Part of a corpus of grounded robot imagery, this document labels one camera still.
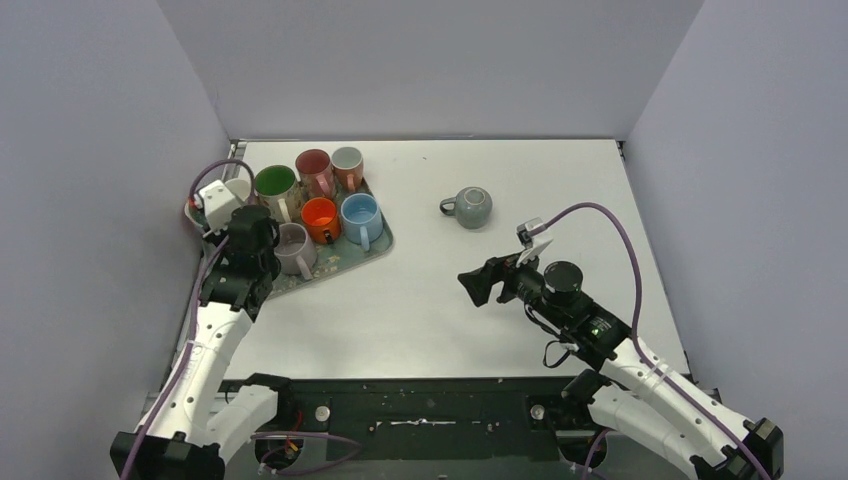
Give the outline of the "lilac ribbed mug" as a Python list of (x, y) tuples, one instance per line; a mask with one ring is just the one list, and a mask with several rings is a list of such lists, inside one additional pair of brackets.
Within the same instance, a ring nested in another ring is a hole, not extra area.
[(306, 228), (297, 223), (285, 223), (279, 226), (278, 231), (279, 244), (274, 253), (280, 262), (281, 272), (312, 280), (318, 254)]

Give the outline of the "cream floral mug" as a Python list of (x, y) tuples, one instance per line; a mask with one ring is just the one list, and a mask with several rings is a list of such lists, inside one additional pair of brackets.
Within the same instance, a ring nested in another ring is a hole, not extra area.
[(269, 209), (277, 222), (292, 223), (301, 219), (306, 196), (290, 167), (272, 165), (261, 170), (255, 177), (255, 191), (260, 203)]

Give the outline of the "orange mug black handle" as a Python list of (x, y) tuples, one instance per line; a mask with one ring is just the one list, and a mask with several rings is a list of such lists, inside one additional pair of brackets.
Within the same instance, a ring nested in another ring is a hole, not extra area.
[(317, 244), (331, 245), (342, 234), (337, 206), (328, 198), (308, 200), (301, 209), (301, 219), (310, 237)]

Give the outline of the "grey-blue round mug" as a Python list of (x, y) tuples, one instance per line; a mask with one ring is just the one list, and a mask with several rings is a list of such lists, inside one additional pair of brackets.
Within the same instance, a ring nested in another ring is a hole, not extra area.
[(491, 195), (481, 187), (469, 186), (454, 197), (443, 199), (439, 204), (443, 215), (453, 217), (465, 229), (484, 227), (493, 210)]

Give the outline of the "speckled dark pink mug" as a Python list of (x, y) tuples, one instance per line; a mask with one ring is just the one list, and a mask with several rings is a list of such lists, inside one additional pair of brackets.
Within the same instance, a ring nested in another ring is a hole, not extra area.
[(295, 160), (301, 182), (310, 198), (335, 197), (335, 177), (329, 154), (321, 149), (309, 149), (300, 153)]

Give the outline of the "light blue ribbed mug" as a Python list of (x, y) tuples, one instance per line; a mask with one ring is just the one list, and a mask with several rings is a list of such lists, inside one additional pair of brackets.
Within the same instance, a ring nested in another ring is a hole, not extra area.
[(382, 212), (372, 195), (349, 195), (340, 207), (340, 217), (345, 238), (366, 252), (383, 233)]

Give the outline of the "salmon dotted mug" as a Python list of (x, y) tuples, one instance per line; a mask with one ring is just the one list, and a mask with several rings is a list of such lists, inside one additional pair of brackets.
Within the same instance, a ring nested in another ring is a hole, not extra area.
[(364, 157), (354, 147), (341, 147), (331, 155), (331, 164), (339, 184), (348, 193), (356, 192), (364, 177)]

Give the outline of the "faceted pink mug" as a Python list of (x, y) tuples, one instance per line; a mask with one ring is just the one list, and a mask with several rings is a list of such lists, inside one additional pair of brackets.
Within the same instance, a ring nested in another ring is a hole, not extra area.
[(249, 180), (233, 178), (226, 181), (224, 185), (242, 204), (255, 202), (254, 190)]

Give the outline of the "smooth pink mug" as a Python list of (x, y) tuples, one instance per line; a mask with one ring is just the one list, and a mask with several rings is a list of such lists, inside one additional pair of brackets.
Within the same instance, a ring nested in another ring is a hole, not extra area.
[(196, 207), (191, 199), (188, 199), (184, 205), (184, 215), (190, 223), (200, 231), (206, 231), (208, 226), (203, 213)]

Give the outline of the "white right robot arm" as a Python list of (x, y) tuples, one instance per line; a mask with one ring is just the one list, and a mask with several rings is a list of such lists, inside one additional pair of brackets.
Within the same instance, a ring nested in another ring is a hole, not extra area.
[(689, 479), (778, 479), (784, 437), (772, 421), (752, 421), (727, 408), (661, 360), (631, 328), (582, 290), (583, 275), (567, 261), (538, 271), (535, 260), (493, 257), (459, 282), (473, 304), (514, 299), (527, 317), (587, 364), (563, 392), (591, 421), (664, 458)]

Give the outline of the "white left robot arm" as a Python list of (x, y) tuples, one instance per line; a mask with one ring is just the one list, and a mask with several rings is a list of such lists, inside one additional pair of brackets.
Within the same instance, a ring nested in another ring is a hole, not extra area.
[(230, 361), (281, 272), (278, 222), (268, 208), (231, 215), (191, 290), (181, 353), (152, 407), (132, 432), (116, 434), (110, 458), (122, 479), (221, 479), (238, 449), (264, 423), (292, 423), (296, 403), (276, 387), (250, 386), (211, 412)]

